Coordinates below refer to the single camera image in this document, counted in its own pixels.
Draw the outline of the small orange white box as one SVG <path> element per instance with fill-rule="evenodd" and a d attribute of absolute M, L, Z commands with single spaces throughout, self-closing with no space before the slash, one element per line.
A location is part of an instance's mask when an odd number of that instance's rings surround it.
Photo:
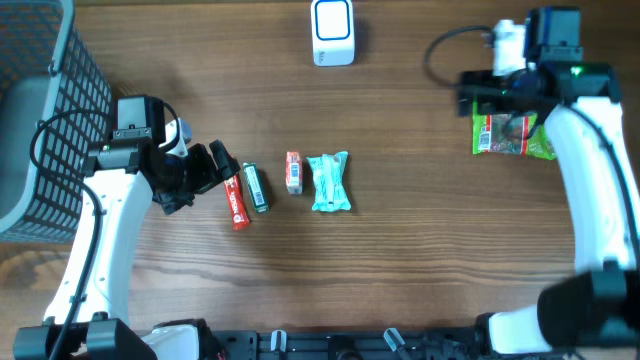
<path fill-rule="evenodd" d="M 303 193 L 303 163 L 300 153 L 289 151 L 286 154 L 285 184 L 289 194 L 301 195 Z"/>

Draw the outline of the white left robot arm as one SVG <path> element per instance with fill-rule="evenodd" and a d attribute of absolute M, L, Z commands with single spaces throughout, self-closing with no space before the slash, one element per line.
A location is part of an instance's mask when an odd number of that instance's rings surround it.
<path fill-rule="evenodd" d="M 170 321 L 146 336 L 128 325 L 138 234 L 152 202 L 171 214 L 236 175 L 220 141 L 186 157 L 149 145 L 91 151 L 80 225 L 63 281 L 40 326 L 18 330 L 17 359 L 221 359 L 224 346 L 203 319 Z"/>

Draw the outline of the red candy bar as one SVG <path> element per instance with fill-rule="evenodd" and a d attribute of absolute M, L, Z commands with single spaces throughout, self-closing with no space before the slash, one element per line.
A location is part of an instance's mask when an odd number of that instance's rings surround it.
<path fill-rule="evenodd" d="M 242 187 L 238 175 L 234 175 L 224 182 L 226 198 L 231 211 L 232 227 L 234 231 L 249 226 L 250 219 L 242 195 Z"/>

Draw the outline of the dark green gum pack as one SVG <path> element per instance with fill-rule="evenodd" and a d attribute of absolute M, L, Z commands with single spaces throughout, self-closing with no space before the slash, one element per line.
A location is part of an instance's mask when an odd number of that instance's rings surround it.
<path fill-rule="evenodd" d="M 265 197 L 264 188 L 259 171 L 255 163 L 244 163 L 243 172 L 248 185 L 251 200 L 257 213 L 269 211 L 269 204 Z"/>

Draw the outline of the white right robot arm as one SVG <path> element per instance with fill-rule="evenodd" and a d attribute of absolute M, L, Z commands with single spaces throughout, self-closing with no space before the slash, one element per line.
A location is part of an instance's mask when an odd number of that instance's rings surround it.
<path fill-rule="evenodd" d="M 574 276 L 536 302 L 484 319 L 491 355 L 639 345 L 639 191 L 622 135 L 621 92 L 606 63 L 543 62 L 498 76 L 465 71 L 460 113 L 534 113 L 557 156 L 575 235 Z"/>

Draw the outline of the green snack bag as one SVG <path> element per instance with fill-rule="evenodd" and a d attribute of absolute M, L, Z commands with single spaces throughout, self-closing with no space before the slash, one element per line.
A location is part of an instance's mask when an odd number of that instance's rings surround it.
<path fill-rule="evenodd" d="M 556 153 L 543 126 L 534 128 L 536 113 L 481 115 L 478 103 L 472 112 L 472 153 L 500 153 L 554 160 Z"/>

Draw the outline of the teal tissue pack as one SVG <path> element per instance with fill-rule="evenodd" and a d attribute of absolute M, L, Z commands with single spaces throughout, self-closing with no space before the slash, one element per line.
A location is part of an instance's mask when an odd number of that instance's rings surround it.
<path fill-rule="evenodd" d="M 313 211 L 337 212 L 351 209 L 343 184 L 348 155 L 347 151 L 340 151 L 333 155 L 307 158 L 315 187 Z"/>

